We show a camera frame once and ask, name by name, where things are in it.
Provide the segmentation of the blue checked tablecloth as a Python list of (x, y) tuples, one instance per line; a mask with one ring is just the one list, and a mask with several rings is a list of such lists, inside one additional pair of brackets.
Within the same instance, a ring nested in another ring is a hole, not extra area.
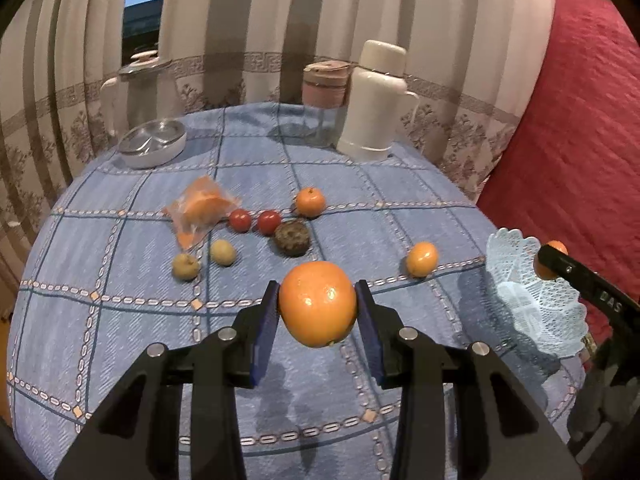
[[(14, 436), (46, 477), (104, 396), (153, 342), (201, 341), (262, 298), (294, 266), (257, 232), (216, 226), (238, 261), (228, 268), (195, 248), (201, 273), (177, 281), (178, 245), (163, 209), (196, 178), (212, 177), (251, 212), (291, 210), (299, 190), (320, 188), (328, 206), (311, 222), (307, 259), (366, 281), (380, 304), (440, 344), (491, 344), (564, 432), (584, 381), (577, 358), (543, 366), (497, 318), (484, 255), (494, 225), (407, 143), (380, 162), (354, 162), (312, 144), (318, 113), (258, 103), (183, 118), (188, 138), (169, 165), (129, 169), (119, 154), (92, 162), (55, 204), (30, 252), (6, 361)], [(426, 278), (406, 267), (411, 247), (433, 243)]]

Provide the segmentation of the yellow-green small fruit left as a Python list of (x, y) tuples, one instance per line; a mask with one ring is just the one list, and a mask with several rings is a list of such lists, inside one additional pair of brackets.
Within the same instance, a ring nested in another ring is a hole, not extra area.
[(183, 252), (171, 263), (171, 273), (179, 281), (190, 282), (200, 274), (201, 265), (194, 256)]

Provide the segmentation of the pink lidded glass cup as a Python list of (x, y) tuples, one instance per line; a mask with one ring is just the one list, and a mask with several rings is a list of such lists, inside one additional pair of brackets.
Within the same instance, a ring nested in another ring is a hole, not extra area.
[(312, 144), (328, 148), (337, 142), (347, 112), (346, 101), (352, 66), (349, 62), (326, 60), (304, 67), (302, 102), (318, 110)]

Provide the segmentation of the yellow-green small fruit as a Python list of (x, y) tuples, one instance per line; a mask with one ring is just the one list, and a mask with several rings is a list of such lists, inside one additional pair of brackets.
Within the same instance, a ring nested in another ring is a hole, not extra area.
[(183, 252), (171, 263), (171, 273), (179, 281), (190, 282), (200, 274), (201, 265), (194, 256)]
[(218, 266), (232, 266), (236, 260), (236, 249), (228, 240), (214, 240), (209, 248), (209, 257)]

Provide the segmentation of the large orange fruit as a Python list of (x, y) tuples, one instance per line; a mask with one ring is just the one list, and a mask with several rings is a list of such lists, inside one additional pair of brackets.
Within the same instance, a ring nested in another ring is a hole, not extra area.
[(305, 262), (288, 272), (278, 305), (288, 332), (308, 348), (343, 340), (357, 317), (354, 285), (339, 266), (327, 261)]

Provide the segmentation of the mandarin with stem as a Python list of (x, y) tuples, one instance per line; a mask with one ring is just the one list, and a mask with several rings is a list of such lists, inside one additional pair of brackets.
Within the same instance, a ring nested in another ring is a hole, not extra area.
[(318, 218), (326, 209), (326, 198), (320, 188), (315, 186), (302, 188), (296, 195), (295, 209), (302, 217)]

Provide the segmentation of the oval orange kumquat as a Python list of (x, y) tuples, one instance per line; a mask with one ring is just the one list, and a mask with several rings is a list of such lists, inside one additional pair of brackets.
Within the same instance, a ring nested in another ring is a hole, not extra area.
[(406, 257), (408, 273), (414, 278), (426, 278), (438, 266), (438, 250), (433, 243), (414, 244)]

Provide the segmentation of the light blue lattice basket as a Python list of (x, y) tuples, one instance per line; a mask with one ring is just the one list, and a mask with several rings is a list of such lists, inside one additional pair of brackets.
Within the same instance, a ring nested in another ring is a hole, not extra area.
[(541, 242), (518, 229), (498, 229), (488, 237), (486, 271), (498, 305), (515, 333), (538, 351), (559, 359), (577, 356), (588, 333), (579, 292), (562, 278), (545, 281), (534, 269)]

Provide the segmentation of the red quilted bedspread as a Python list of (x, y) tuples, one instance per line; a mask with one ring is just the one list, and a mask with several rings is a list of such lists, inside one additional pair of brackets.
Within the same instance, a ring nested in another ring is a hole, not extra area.
[(608, 0), (555, 0), (534, 92), (478, 206), (639, 296), (639, 46)]

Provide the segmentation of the red cherry tomato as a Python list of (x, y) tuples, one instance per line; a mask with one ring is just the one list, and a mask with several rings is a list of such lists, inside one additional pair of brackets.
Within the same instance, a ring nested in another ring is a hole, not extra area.
[(282, 217), (276, 210), (265, 210), (257, 218), (257, 229), (263, 236), (273, 236), (281, 222)]
[(228, 223), (234, 232), (246, 233), (252, 228), (253, 219), (247, 210), (236, 208), (230, 212)]

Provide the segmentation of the dark brown wrinkled fruit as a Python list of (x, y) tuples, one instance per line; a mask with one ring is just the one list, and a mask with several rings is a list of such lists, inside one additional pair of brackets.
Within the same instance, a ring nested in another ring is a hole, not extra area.
[(306, 224), (298, 220), (281, 223), (274, 231), (273, 238), (280, 252), (288, 257), (305, 255), (311, 244)]

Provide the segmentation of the glass electric kettle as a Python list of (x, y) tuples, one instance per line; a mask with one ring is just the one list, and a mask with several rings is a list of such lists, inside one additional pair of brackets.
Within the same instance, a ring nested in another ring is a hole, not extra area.
[(100, 89), (106, 132), (130, 169), (151, 169), (170, 162), (186, 146), (184, 113), (171, 60), (155, 50), (134, 54), (131, 62)]

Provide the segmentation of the yellow-green small fruit right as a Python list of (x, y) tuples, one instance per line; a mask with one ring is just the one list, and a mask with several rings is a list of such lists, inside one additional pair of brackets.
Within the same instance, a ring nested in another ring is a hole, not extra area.
[(236, 249), (228, 240), (214, 240), (209, 248), (209, 257), (218, 266), (232, 266), (236, 260)]

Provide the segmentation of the plastic bag orange peels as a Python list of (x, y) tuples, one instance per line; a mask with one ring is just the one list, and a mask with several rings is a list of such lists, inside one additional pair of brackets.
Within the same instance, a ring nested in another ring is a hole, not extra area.
[(211, 177), (203, 176), (189, 184), (163, 213), (171, 220), (177, 243), (186, 252), (240, 205), (238, 198)]

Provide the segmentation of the white thermos flask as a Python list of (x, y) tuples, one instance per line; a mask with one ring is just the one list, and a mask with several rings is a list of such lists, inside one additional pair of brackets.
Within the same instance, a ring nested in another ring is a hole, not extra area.
[(408, 90), (405, 80), (407, 51), (396, 44), (367, 40), (352, 70), (346, 115), (335, 147), (360, 162), (386, 159), (400, 124), (401, 107), (414, 99), (412, 126), (420, 96)]

